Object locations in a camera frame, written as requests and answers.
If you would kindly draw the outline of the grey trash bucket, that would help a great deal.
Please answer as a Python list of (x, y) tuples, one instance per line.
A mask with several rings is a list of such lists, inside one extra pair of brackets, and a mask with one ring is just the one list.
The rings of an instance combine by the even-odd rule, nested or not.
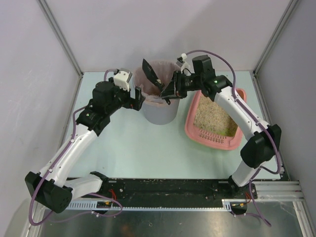
[(155, 125), (166, 125), (177, 115), (180, 100), (171, 99), (170, 104), (158, 96), (147, 96), (142, 105), (144, 117)]

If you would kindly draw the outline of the beige cat litter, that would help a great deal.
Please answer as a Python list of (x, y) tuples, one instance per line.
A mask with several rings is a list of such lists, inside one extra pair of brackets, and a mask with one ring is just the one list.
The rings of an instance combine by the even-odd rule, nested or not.
[(194, 126), (214, 134), (234, 137), (237, 124), (218, 104), (200, 96), (197, 104)]

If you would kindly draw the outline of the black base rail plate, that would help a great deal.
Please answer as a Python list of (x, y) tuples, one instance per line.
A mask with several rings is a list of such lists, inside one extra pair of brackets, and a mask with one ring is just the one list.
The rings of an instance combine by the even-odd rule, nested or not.
[(223, 207), (233, 199), (246, 207), (247, 186), (236, 188), (221, 179), (119, 179), (105, 178), (96, 192), (117, 201), (115, 207), (129, 209), (184, 209)]

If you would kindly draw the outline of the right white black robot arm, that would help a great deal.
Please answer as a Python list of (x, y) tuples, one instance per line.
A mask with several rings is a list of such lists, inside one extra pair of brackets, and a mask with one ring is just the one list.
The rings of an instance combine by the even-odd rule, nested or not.
[(232, 194), (237, 193), (264, 169), (264, 163), (276, 158), (280, 172), (279, 145), (281, 128), (270, 125), (257, 116), (237, 95), (235, 83), (226, 76), (217, 76), (208, 55), (193, 58), (193, 73), (185, 73), (186, 54), (177, 59), (180, 70), (174, 71), (168, 86), (160, 93), (162, 99), (183, 99), (189, 91), (201, 91), (203, 96), (215, 102), (233, 119), (241, 129), (247, 142), (240, 151), (242, 161), (228, 178)]

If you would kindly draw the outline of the black slotted litter scoop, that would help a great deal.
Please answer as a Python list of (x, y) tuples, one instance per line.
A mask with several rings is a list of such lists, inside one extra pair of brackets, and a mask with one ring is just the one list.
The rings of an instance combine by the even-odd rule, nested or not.
[(150, 83), (154, 85), (159, 90), (160, 93), (167, 87), (167, 83), (165, 81), (162, 81), (157, 76), (153, 67), (150, 65), (150, 63), (146, 59), (143, 59), (142, 61), (142, 71), (144, 72), (147, 80), (149, 80)]

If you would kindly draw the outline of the aluminium frame rail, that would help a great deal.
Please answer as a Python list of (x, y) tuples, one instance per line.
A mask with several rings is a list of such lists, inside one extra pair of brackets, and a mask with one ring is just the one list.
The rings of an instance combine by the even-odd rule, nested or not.
[[(87, 198), (81, 207), (81, 198)], [(55, 213), (67, 207), (91, 210), (212, 210), (239, 208), (248, 199), (298, 201), (303, 193), (298, 182), (260, 181), (238, 187), (221, 179), (121, 179), (98, 172), (41, 184), (35, 200)]]

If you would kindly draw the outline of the pink green litter box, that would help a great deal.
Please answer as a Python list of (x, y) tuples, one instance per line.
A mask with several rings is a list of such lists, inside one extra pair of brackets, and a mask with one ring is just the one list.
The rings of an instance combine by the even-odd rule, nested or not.
[(228, 137), (207, 132), (194, 126), (194, 118), (201, 95), (203, 94), (199, 90), (195, 93), (192, 99), (185, 123), (186, 135), (190, 139), (211, 148), (220, 150), (234, 150), (238, 148), (243, 137), (243, 132), (239, 127), (237, 127), (234, 137)]

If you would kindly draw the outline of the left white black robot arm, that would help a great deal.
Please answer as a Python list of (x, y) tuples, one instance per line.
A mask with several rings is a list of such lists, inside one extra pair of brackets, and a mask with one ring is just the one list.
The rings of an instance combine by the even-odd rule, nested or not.
[(96, 193), (102, 187), (105, 176), (94, 171), (85, 177), (68, 180), (69, 173), (86, 148), (110, 123), (110, 117), (120, 108), (139, 111), (145, 97), (140, 87), (131, 97), (130, 89), (124, 89), (113, 81), (101, 81), (92, 91), (88, 104), (73, 115), (73, 131), (55, 156), (38, 173), (29, 172), (25, 177), (32, 197), (30, 208), (37, 201), (55, 213), (63, 212), (70, 202)]

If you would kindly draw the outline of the pink plastic bin liner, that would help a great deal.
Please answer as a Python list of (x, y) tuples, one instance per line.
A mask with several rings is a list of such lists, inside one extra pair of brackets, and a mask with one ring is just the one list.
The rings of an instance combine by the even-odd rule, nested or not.
[(133, 72), (133, 86), (141, 88), (145, 97), (143, 105), (158, 108), (174, 105), (176, 100), (166, 101), (160, 94), (171, 82), (173, 73), (180, 70), (180, 67), (173, 62), (162, 60), (148, 61), (148, 65), (150, 69), (140, 66)]

